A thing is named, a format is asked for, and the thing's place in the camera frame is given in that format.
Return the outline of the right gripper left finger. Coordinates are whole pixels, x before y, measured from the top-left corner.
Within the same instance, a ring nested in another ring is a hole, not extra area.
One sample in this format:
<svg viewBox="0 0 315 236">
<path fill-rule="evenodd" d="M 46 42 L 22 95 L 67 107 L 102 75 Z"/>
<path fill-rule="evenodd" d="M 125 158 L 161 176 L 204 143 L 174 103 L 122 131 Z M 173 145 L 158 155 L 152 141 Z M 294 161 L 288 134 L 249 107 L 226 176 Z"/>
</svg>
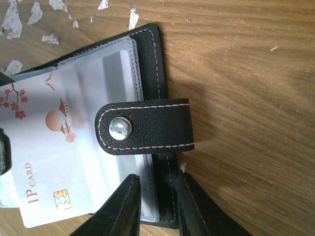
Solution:
<svg viewBox="0 0 315 236">
<path fill-rule="evenodd" d="M 106 203 L 72 236 L 138 236 L 141 216 L 140 177 L 128 175 Z"/>
</svg>

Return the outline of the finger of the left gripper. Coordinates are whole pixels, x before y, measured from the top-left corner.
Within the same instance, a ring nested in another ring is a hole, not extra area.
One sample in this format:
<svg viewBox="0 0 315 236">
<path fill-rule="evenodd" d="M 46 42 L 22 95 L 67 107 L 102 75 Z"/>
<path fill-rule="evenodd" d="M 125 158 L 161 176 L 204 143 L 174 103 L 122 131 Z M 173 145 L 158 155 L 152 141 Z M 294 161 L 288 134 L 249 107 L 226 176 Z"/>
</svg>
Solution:
<svg viewBox="0 0 315 236">
<path fill-rule="evenodd" d="M 10 139 L 0 129 L 0 175 L 7 173 L 12 167 Z"/>
</svg>

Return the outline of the white VIP card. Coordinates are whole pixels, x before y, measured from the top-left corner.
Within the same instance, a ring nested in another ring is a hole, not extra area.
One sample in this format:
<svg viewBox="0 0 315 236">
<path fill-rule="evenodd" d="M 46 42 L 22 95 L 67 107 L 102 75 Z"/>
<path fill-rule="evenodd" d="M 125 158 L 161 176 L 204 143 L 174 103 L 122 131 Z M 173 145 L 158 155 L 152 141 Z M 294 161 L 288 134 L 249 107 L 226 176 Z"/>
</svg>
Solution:
<svg viewBox="0 0 315 236">
<path fill-rule="evenodd" d="M 10 139 L 11 173 L 25 227 L 93 211 L 59 71 L 2 86 L 0 126 Z"/>
</svg>

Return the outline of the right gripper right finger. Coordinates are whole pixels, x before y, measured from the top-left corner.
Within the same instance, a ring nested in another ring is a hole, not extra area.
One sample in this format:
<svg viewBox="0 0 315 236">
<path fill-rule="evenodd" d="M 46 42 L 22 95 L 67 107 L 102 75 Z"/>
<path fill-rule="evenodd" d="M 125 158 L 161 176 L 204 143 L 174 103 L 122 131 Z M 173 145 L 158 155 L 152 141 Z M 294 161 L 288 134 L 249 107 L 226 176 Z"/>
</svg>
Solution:
<svg viewBox="0 0 315 236">
<path fill-rule="evenodd" d="M 181 236 L 249 236 L 188 173 L 177 175 L 178 222 Z"/>
</svg>

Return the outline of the black leather card holder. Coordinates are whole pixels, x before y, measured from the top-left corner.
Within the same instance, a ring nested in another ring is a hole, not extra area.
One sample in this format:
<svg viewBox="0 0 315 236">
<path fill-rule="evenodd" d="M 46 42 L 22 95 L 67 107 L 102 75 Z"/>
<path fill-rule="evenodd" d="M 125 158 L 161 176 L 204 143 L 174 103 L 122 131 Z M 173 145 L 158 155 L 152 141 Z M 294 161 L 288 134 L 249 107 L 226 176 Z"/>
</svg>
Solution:
<svg viewBox="0 0 315 236">
<path fill-rule="evenodd" d="M 189 100 L 169 99 L 160 30 L 146 24 L 12 76 L 59 71 L 96 213 L 130 174 L 140 177 L 144 224 L 178 227 L 176 153 L 194 149 Z M 11 169 L 0 206 L 18 208 Z"/>
</svg>

